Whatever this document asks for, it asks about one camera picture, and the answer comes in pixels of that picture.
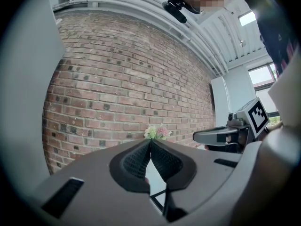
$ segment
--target person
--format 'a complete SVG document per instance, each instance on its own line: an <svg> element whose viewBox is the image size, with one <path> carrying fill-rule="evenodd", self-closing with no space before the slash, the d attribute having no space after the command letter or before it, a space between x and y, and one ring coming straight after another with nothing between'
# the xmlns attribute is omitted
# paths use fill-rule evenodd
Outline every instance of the person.
<svg viewBox="0 0 301 226"><path fill-rule="evenodd" d="M223 0L183 1L193 8L220 6L223 3ZM298 38L288 19L291 11L284 7L284 0L245 1L255 13L261 40L275 64L277 76L279 76L289 64L294 52L299 51Z"/></svg>

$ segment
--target window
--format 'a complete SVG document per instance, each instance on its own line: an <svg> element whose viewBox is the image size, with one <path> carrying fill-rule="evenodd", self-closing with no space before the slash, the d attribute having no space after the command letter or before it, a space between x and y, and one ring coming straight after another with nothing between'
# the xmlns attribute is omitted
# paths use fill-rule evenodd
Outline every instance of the window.
<svg viewBox="0 0 301 226"><path fill-rule="evenodd" d="M241 26L245 26L246 24L249 24L250 22L253 22L256 20L255 14L252 11L249 11L241 16L238 17Z"/></svg>
<svg viewBox="0 0 301 226"><path fill-rule="evenodd" d="M278 109L268 94L269 89L277 81L276 69L274 64L267 64L252 70L249 75L255 89L256 96L260 98L265 110L269 116L269 125L280 122Z"/></svg>

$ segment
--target red brick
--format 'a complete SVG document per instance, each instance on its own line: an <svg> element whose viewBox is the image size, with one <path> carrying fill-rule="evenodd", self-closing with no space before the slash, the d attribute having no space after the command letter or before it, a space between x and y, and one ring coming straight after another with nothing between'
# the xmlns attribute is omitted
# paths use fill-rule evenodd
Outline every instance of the red brick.
<svg viewBox="0 0 301 226"><path fill-rule="evenodd" d="M103 102L88 101L87 107L91 108L91 109L96 109L96 110L103 110L104 103Z"/></svg>
<svg viewBox="0 0 301 226"><path fill-rule="evenodd" d="M135 84L139 84L139 85L144 85L145 84L145 80L134 77L134 76L131 76L130 82L135 83Z"/></svg>
<svg viewBox="0 0 301 226"><path fill-rule="evenodd" d="M138 78L142 78L142 79L145 79L145 80L151 80L152 79L152 76L149 75L149 74L146 74L146 73L142 73L140 71L136 71L136 70L131 70L131 69L125 69L124 70L124 73L126 74L130 74L132 76L136 76Z"/></svg>
<svg viewBox="0 0 301 226"><path fill-rule="evenodd" d="M144 94L136 91L129 91L128 96L137 99L143 99Z"/></svg>
<svg viewBox="0 0 301 226"><path fill-rule="evenodd" d="M54 71L52 77L57 78L59 76L60 72L59 71Z"/></svg>
<svg viewBox="0 0 301 226"><path fill-rule="evenodd" d="M145 131L148 128L148 124L141 124L140 125L140 130Z"/></svg>
<svg viewBox="0 0 301 226"><path fill-rule="evenodd" d="M106 70L97 70L97 74L104 76L104 77L110 77L121 81L129 81L130 76L122 73L116 73Z"/></svg>
<svg viewBox="0 0 301 226"><path fill-rule="evenodd" d="M100 129L106 129L106 130L122 130L122 124L121 123L114 123L114 122L100 122Z"/></svg>
<svg viewBox="0 0 301 226"><path fill-rule="evenodd" d="M123 73L124 68L120 67L118 65L109 65L105 63L98 63L97 68L105 69L105 70L111 70L119 73Z"/></svg>
<svg viewBox="0 0 301 226"><path fill-rule="evenodd" d="M86 108L87 107L87 101L73 98L71 100L71 106Z"/></svg>
<svg viewBox="0 0 301 226"><path fill-rule="evenodd" d="M113 121L115 113L98 112L96 118L102 121Z"/></svg>
<svg viewBox="0 0 301 226"><path fill-rule="evenodd" d="M75 115L75 111L76 111L76 108L74 107L69 107L69 106L64 106L64 114L67 114L67 115Z"/></svg>
<svg viewBox="0 0 301 226"><path fill-rule="evenodd" d="M78 90L78 89L67 89L67 96L79 97L83 99L98 100L98 94L90 91Z"/></svg>
<svg viewBox="0 0 301 226"><path fill-rule="evenodd" d="M49 110L49 111L56 112L56 113L61 113L62 112L62 105L49 103L45 109Z"/></svg>
<svg viewBox="0 0 301 226"><path fill-rule="evenodd" d="M60 124L56 123L54 121L48 121L48 126L49 129L54 129L54 130L59 130Z"/></svg>
<svg viewBox="0 0 301 226"><path fill-rule="evenodd" d="M72 126L81 126L82 127L84 125L84 122L82 119L78 119L75 117L69 117L68 124L72 125Z"/></svg>
<svg viewBox="0 0 301 226"><path fill-rule="evenodd" d="M170 88L168 87L168 92L173 93L173 94L177 94L177 90L174 88Z"/></svg>
<svg viewBox="0 0 301 226"><path fill-rule="evenodd" d="M52 113L49 111L44 111L44 117L58 122L64 122L64 123L68 122L68 116Z"/></svg>
<svg viewBox="0 0 301 226"><path fill-rule="evenodd" d="M126 88L126 89L132 89L132 90L137 90L140 92L145 92L145 93L151 93L151 88L142 86L142 85L136 85L128 82L122 82L121 87Z"/></svg>
<svg viewBox="0 0 301 226"><path fill-rule="evenodd" d="M127 90L120 89L120 88L114 88L111 86L106 85L92 85L91 88L92 91L107 93L107 94L113 94L117 96L127 96Z"/></svg>
<svg viewBox="0 0 301 226"><path fill-rule="evenodd" d="M139 116L139 115L121 115L116 114L115 116L116 121L127 121L127 122L138 122L138 123L148 123L149 118L146 116Z"/></svg>
<svg viewBox="0 0 301 226"><path fill-rule="evenodd" d="M163 105L163 110L180 112L181 108L178 106L174 106L174 105Z"/></svg>
<svg viewBox="0 0 301 226"><path fill-rule="evenodd" d="M161 78L158 78L158 77L153 77L152 81L154 81L155 83L163 84L163 85L166 85L166 83L167 83L167 81L165 81Z"/></svg>
<svg viewBox="0 0 301 226"><path fill-rule="evenodd" d="M182 102L182 101L178 101L178 106L191 108L191 105L189 103L185 103L185 102Z"/></svg>
<svg viewBox="0 0 301 226"><path fill-rule="evenodd" d="M141 64L142 66L139 66L139 65L133 65L133 70L137 70L137 71L140 71L142 73L145 73L147 71L147 68L145 67L145 64L142 63Z"/></svg>
<svg viewBox="0 0 301 226"><path fill-rule="evenodd" d="M156 88L156 89L168 91L168 87L167 86L161 85L161 84L157 84L157 83L154 83L152 81L146 81L145 85L149 86L149 87Z"/></svg>
<svg viewBox="0 0 301 226"><path fill-rule="evenodd" d="M85 110L85 109L76 109L75 115L80 117L87 117L87 118L95 118L96 111L93 110Z"/></svg>
<svg viewBox="0 0 301 226"><path fill-rule="evenodd" d="M140 110L137 109L136 107L126 106L126 108L125 108L125 113L126 113L126 114L140 115Z"/></svg>
<svg viewBox="0 0 301 226"><path fill-rule="evenodd" d="M94 130L93 136L94 136L94 138L99 138L99 139L111 139L111 132L110 131L102 131L102 130Z"/></svg>
<svg viewBox="0 0 301 226"><path fill-rule="evenodd" d="M86 120L86 127L100 128L100 121Z"/></svg>
<svg viewBox="0 0 301 226"><path fill-rule="evenodd" d="M176 129L176 126L177 126L177 125L175 125L175 124L168 124L168 125L167 125L167 129L168 129L168 130L175 130L175 129Z"/></svg>
<svg viewBox="0 0 301 226"><path fill-rule="evenodd" d="M134 106L140 106L140 107L150 107L150 102L139 100L139 99L131 99L126 97L119 97L118 103L124 104L124 105L134 105Z"/></svg>
<svg viewBox="0 0 301 226"><path fill-rule="evenodd" d="M164 97L150 95L150 94L145 94L144 99L145 100L151 100L151 101L158 101L158 102L165 103L165 104L168 103L168 99L166 99Z"/></svg>
<svg viewBox="0 0 301 226"><path fill-rule="evenodd" d="M79 153L90 153L93 151L92 148L80 146L80 145L73 145L70 143L62 142L62 148L67 151L71 152L79 152Z"/></svg>
<svg viewBox="0 0 301 226"><path fill-rule="evenodd" d="M99 100L115 103L117 101L117 96L101 94L99 96Z"/></svg>
<svg viewBox="0 0 301 226"><path fill-rule="evenodd" d="M121 86L121 81L120 80L116 80L116 79L112 79L112 78L105 78L103 83L105 85L111 85L111 86L116 86L116 87Z"/></svg>
<svg viewBox="0 0 301 226"><path fill-rule="evenodd" d="M65 93L65 88L64 87L53 86L52 93L58 94L58 95L63 95Z"/></svg>
<svg viewBox="0 0 301 226"><path fill-rule="evenodd" d="M44 129L44 134L61 141L67 140L67 136L65 134L57 132L55 130Z"/></svg>
<svg viewBox="0 0 301 226"><path fill-rule="evenodd" d="M161 90L159 90L159 89L151 89L151 93L153 94L153 95L157 95L157 96L163 96L164 95L164 91L161 91Z"/></svg>
<svg viewBox="0 0 301 226"><path fill-rule="evenodd" d="M182 100L183 102L188 102L188 99L185 98L185 97L182 97L181 100Z"/></svg>
<svg viewBox="0 0 301 226"><path fill-rule="evenodd" d="M152 109L141 109L141 115L154 115L154 110Z"/></svg>
<svg viewBox="0 0 301 226"><path fill-rule="evenodd" d="M53 137L48 138L48 144L53 145L55 147L60 147L60 141L55 140Z"/></svg>
<svg viewBox="0 0 301 226"><path fill-rule="evenodd" d="M124 105L110 105L110 108L109 108L109 111L112 111L112 112L124 112L125 110L125 107Z"/></svg>
<svg viewBox="0 0 301 226"><path fill-rule="evenodd" d="M71 72L60 72L59 78L63 78L63 79L71 79L72 77L72 73Z"/></svg>
<svg viewBox="0 0 301 226"><path fill-rule="evenodd" d="M51 159L59 161L59 162L63 162L63 158L54 153L48 153L48 158L51 158Z"/></svg>
<svg viewBox="0 0 301 226"><path fill-rule="evenodd" d="M140 124L123 124L123 130L138 131Z"/></svg>
<svg viewBox="0 0 301 226"><path fill-rule="evenodd" d="M68 141L70 143L75 143L75 144L84 144L84 138L83 137L76 137L76 136L72 136L72 135L68 135Z"/></svg>
<svg viewBox="0 0 301 226"><path fill-rule="evenodd" d="M78 89L87 89L87 90L90 90L91 87L92 87L91 83L84 82L84 81L78 81L77 84L76 84L76 88L78 88Z"/></svg>
<svg viewBox="0 0 301 226"><path fill-rule="evenodd" d="M87 146L99 146L99 140L85 138L85 145L87 145Z"/></svg>
<svg viewBox="0 0 301 226"><path fill-rule="evenodd" d="M54 85L49 85L47 89L47 93L52 93Z"/></svg>
<svg viewBox="0 0 301 226"><path fill-rule="evenodd" d="M150 117L150 124L162 124L162 118Z"/></svg>
<svg viewBox="0 0 301 226"><path fill-rule="evenodd" d="M179 100L179 98L177 97L177 95L174 95L174 94L169 93L169 92L164 92L164 97Z"/></svg>
<svg viewBox="0 0 301 226"><path fill-rule="evenodd" d="M190 118L190 114L186 114L186 113L178 113L178 114L177 114L177 117L180 117L180 118Z"/></svg>
<svg viewBox="0 0 301 226"><path fill-rule="evenodd" d="M53 78L50 82L50 84L64 86L64 87L75 87L76 83L77 82L73 80L57 79L57 78Z"/></svg>
<svg viewBox="0 0 301 226"><path fill-rule="evenodd" d="M102 84L104 81L104 77L89 75L89 74L82 74L82 73L73 73L72 78L74 80L85 81L85 83L92 82L92 83Z"/></svg>
<svg viewBox="0 0 301 226"><path fill-rule="evenodd" d="M163 118L163 123L169 124L169 123L181 123L180 118Z"/></svg>
<svg viewBox="0 0 301 226"><path fill-rule="evenodd" d="M53 94L47 94L46 101L55 102L59 104L69 105L70 98L64 96L58 96Z"/></svg>
<svg viewBox="0 0 301 226"><path fill-rule="evenodd" d="M105 146L106 147L112 147L118 145L120 142L119 141L106 141Z"/></svg>
<svg viewBox="0 0 301 226"><path fill-rule="evenodd" d="M70 157L75 160L79 159L82 155L83 154L79 154L79 153L70 153Z"/></svg>
<svg viewBox="0 0 301 226"><path fill-rule="evenodd" d="M141 139L144 133L130 133L130 132L113 132L112 139L126 140L126 139Z"/></svg>
<svg viewBox="0 0 301 226"><path fill-rule="evenodd" d="M176 100L171 100L171 99L169 99L169 100L168 100L168 103L169 103L170 105L178 105L178 101L176 101Z"/></svg>
<svg viewBox="0 0 301 226"><path fill-rule="evenodd" d="M162 110L163 105L159 104L159 103L152 102L150 107L153 108L153 109Z"/></svg>
<svg viewBox="0 0 301 226"><path fill-rule="evenodd" d="M190 128L190 124L177 124L177 130L178 129L187 129Z"/></svg>

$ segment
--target black slot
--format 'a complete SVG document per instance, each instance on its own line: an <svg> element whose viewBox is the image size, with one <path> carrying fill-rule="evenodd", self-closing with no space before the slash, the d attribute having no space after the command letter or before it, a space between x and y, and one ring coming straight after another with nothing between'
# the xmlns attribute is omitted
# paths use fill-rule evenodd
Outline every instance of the black slot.
<svg viewBox="0 0 301 226"><path fill-rule="evenodd" d="M42 209L53 217L60 218L83 184L84 182L81 180L74 178L69 179L64 186L42 206Z"/></svg>
<svg viewBox="0 0 301 226"><path fill-rule="evenodd" d="M224 165L224 166L227 166L227 167L231 167L231 168L236 168L238 162L235 162L235 161L228 161L228 160L225 160L225 159L215 159L214 160L215 163L218 163L218 164L221 164L221 165Z"/></svg>

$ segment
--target white wall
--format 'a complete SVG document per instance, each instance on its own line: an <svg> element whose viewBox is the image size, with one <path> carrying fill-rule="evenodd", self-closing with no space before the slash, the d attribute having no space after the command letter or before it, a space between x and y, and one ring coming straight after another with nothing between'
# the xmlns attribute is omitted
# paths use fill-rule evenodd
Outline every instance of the white wall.
<svg viewBox="0 0 301 226"><path fill-rule="evenodd" d="M247 68L243 65L229 70L224 76L232 112L236 112L247 102L256 98L255 90Z"/></svg>
<svg viewBox="0 0 301 226"><path fill-rule="evenodd" d="M26 0L1 42L0 158L12 185L27 196L49 177L42 113L64 54L49 0Z"/></svg>

